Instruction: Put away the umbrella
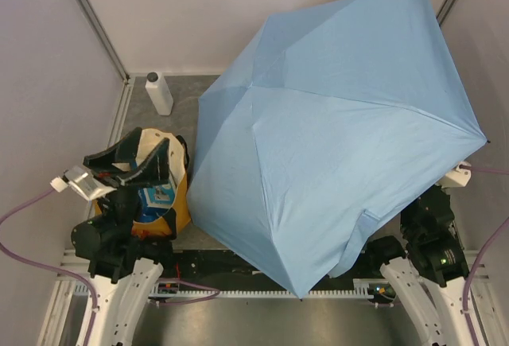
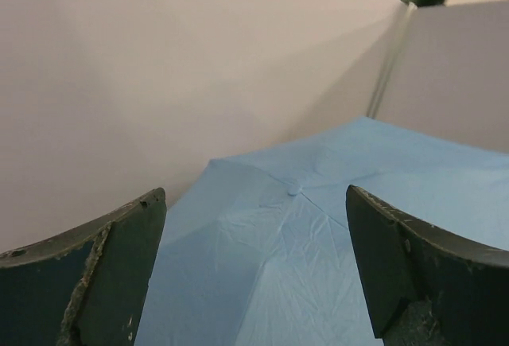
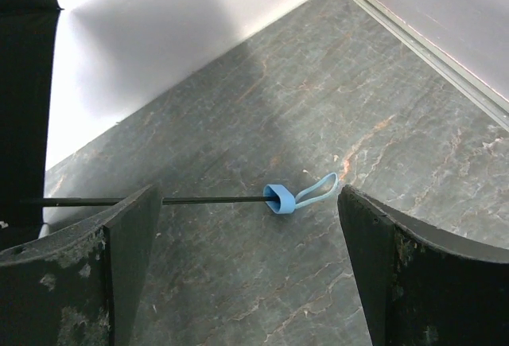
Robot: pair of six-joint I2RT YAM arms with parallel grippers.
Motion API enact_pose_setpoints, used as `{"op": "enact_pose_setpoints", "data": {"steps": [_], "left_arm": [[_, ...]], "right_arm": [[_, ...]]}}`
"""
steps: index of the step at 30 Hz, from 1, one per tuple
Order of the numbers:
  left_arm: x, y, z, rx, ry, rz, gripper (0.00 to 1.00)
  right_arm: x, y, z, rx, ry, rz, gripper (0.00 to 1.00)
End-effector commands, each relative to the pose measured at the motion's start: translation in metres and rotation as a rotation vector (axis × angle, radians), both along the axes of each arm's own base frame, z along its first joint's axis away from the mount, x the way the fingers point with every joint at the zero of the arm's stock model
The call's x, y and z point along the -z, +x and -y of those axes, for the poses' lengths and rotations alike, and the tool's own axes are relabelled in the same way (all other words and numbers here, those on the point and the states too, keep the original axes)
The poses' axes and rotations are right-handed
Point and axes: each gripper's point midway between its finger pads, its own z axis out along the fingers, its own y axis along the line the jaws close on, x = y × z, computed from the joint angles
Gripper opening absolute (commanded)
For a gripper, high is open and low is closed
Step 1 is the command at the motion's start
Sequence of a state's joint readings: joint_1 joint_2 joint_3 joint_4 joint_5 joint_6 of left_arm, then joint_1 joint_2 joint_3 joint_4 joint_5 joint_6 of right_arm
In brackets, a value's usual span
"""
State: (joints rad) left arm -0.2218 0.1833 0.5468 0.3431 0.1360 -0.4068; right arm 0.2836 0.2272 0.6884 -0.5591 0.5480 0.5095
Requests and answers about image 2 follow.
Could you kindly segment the light blue folding umbrella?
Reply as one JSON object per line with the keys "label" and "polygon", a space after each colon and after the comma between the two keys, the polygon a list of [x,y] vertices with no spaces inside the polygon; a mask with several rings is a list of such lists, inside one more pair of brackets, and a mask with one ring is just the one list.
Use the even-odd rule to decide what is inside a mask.
{"label": "light blue folding umbrella", "polygon": [[166,216],[136,344],[376,345],[350,185],[508,246],[506,154],[357,119],[208,163]]}

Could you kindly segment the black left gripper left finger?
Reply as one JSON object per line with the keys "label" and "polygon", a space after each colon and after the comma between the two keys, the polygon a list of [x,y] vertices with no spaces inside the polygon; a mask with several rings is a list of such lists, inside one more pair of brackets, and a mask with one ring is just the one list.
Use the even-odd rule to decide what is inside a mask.
{"label": "black left gripper left finger", "polygon": [[3,345],[132,345],[166,218],[153,189],[1,255]]}

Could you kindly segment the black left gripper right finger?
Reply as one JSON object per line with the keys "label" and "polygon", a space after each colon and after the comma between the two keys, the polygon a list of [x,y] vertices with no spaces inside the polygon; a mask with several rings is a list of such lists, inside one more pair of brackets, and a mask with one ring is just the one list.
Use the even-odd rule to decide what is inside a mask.
{"label": "black left gripper right finger", "polygon": [[346,192],[348,229],[375,338],[385,345],[506,345],[508,253]]}

